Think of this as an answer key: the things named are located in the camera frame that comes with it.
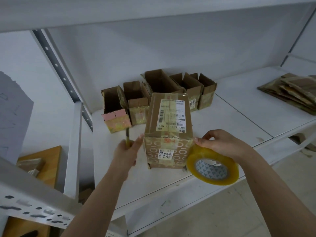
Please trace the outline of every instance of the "roll of tape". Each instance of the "roll of tape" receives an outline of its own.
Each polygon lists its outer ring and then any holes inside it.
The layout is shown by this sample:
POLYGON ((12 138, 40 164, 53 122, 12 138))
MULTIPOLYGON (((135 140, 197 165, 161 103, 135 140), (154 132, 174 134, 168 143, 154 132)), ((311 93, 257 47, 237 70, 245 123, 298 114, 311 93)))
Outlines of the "roll of tape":
POLYGON ((198 179, 215 185, 229 185, 239 178, 238 164, 211 149, 193 145, 187 169, 198 179))

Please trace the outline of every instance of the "person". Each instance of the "person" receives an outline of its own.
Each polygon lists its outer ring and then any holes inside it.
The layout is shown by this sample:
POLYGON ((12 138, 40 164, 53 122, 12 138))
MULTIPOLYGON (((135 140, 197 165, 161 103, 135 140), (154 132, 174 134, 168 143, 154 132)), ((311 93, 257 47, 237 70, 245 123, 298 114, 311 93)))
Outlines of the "person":
MULTIPOLYGON (((105 236, 122 184, 135 164, 143 137, 140 135, 130 148, 126 148, 124 140, 119 143, 107 173, 62 237, 105 236)), ((316 236, 316 216, 252 147, 224 130, 208 131, 203 138, 195 137, 194 142, 232 158, 243 168, 272 237, 316 236)))

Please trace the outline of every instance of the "tile floor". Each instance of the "tile floor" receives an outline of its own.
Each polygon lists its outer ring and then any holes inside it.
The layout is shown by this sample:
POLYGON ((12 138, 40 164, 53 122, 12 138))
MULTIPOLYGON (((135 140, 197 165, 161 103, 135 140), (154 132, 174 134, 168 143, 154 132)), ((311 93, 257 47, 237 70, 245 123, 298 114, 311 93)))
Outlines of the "tile floor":
MULTIPOLYGON (((316 153, 303 150, 273 168, 316 214, 316 153)), ((270 236, 246 180, 156 225, 139 237, 270 236)))

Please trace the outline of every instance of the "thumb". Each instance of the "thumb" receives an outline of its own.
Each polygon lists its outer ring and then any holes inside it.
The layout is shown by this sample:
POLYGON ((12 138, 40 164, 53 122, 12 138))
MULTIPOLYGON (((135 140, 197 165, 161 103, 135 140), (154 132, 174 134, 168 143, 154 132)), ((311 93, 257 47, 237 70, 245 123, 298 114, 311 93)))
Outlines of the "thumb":
POLYGON ((206 139, 202 139, 202 138, 198 138, 198 137, 194 137, 193 138, 194 143, 196 143, 197 145, 201 146, 201 147, 206 147, 211 149, 212 147, 212 142, 213 140, 206 140, 206 139))
POLYGON ((135 151, 137 153, 139 148, 143 144, 143 139, 144 139, 144 134, 141 134, 139 137, 137 137, 133 145, 130 147, 130 150, 135 151))

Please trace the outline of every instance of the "flattened cardboard box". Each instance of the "flattened cardboard box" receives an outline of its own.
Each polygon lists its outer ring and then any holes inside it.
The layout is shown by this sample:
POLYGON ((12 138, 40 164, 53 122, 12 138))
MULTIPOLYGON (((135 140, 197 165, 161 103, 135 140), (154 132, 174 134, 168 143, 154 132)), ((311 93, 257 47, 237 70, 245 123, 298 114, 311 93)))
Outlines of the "flattened cardboard box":
POLYGON ((140 83, 139 80, 125 82, 123 88, 128 101, 132 125, 146 123, 150 95, 144 83, 140 83))
POLYGON ((147 89, 150 95, 158 93, 183 93, 184 88, 180 87, 162 70, 146 71, 143 75, 147 81, 147 89))
POLYGON ((144 145, 151 167, 181 168, 193 144, 187 94, 153 93, 144 145))
POLYGON ((201 90, 204 88, 203 84, 193 78, 187 72, 182 79, 182 73, 171 75, 170 78, 178 83, 181 87, 185 88, 185 93, 188 94, 190 111, 198 109, 198 103, 201 95, 201 90))
POLYGON ((111 133, 132 127, 127 113, 128 104, 120 86, 101 91, 103 96, 104 123, 111 133))
MULTIPOLYGON (((193 73, 190 76, 196 80, 198 79, 197 73, 193 73)), ((203 88, 201 89, 201 97, 197 106, 197 109, 201 110, 211 105, 217 84, 202 73, 200 74, 198 81, 203 84, 203 88)))

